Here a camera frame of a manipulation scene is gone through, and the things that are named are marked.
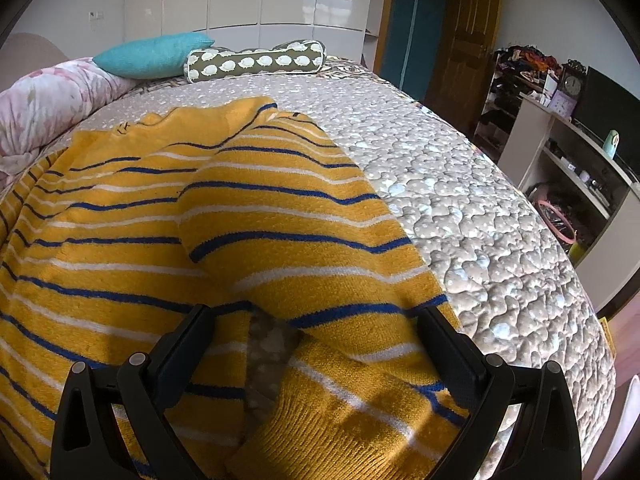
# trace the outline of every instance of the yellow striped sweater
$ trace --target yellow striped sweater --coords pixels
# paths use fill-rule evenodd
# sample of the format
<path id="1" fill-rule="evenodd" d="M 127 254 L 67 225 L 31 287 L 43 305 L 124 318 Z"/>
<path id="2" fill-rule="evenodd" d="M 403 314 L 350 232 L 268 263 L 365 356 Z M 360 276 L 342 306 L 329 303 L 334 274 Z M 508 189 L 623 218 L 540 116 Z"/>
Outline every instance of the yellow striped sweater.
<path id="1" fill-rule="evenodd" d="M 436 279 L 359 168 L 268 98 L 79 132 L 0 221 L 0 431 L 36 478 L 72 362 L 149 351 L 197 303 L 214 339 L 166 416 L 211 478 L 422 479 L 464 423 L 412 323 L 457 323 Z M 305 337 L 245 440 L 252 306 Z"/>

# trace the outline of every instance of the television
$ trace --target television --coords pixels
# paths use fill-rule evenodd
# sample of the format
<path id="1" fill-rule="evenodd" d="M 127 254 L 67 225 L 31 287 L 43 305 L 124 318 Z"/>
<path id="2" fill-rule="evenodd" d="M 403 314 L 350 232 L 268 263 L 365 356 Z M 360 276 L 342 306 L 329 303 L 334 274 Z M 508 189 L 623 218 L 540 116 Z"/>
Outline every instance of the television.
<path id="1" fill-rule="evenodd" d="M 640 174 L 640 100 L 618 83 L 590 67 L 574 110 L 574 121 L 600 145 L 611 130 L 620 134 L 615 161 L 638 179 Z"/>

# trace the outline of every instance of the desk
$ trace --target desk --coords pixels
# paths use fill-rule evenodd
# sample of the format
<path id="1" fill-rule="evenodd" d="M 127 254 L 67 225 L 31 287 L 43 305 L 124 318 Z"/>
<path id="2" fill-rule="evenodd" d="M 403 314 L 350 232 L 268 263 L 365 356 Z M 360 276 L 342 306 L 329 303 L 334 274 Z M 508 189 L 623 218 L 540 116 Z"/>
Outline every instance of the desk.
<path id="1" fill-rule="evenodd" d="M 521 96 L 522 106 L 498 167 L 522 192 L 552 180 L 584 201 L 596 239 L 575 269 L 597 312 L 640 268 L 640 185 L 574 124 L 531 97 Z M 614 197 L 610 210 L 551 153 L 546 147 L 550 138 L 591 175 L 606 176 Z"/>

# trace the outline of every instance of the bed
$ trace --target bed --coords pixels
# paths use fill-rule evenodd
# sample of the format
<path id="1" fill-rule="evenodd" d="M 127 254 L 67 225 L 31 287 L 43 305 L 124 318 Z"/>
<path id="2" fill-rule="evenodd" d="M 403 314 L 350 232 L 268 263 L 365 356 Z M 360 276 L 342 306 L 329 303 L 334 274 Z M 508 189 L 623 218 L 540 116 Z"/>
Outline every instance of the bed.
<path id="1" fill-rule="evenodd" d="M 482 352 L 527 367 L 548 359 L 562 365 L 586 462 L 607 421 L 616 381 L 612 352 L 574 268 L 495 164 L 450 124 L 363 67 L 330 57 L 314 76 L 147 82 L 79 123 L 40 157 L 68 146 L 76 130 L 257 95 L 310 115 L 362 168 Z M 273 406 L 298 337 L 260 312 L 250 336 L 247 431 Z M 516 415 L 517 408 L 510 408 L 478 478 L 491 476 Z"/>

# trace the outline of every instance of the teal curtain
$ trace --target teal curtain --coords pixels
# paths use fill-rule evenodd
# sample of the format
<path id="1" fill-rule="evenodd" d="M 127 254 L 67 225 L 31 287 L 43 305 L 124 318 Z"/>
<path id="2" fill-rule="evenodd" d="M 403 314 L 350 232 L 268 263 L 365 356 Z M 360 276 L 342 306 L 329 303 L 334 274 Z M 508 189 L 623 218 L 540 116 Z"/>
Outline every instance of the teal curtain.
<path id="1" fill-rule="evenodd" d="M 381 77 L 416 100 L 429 87 L 447 0 L 393 0 Z"/>

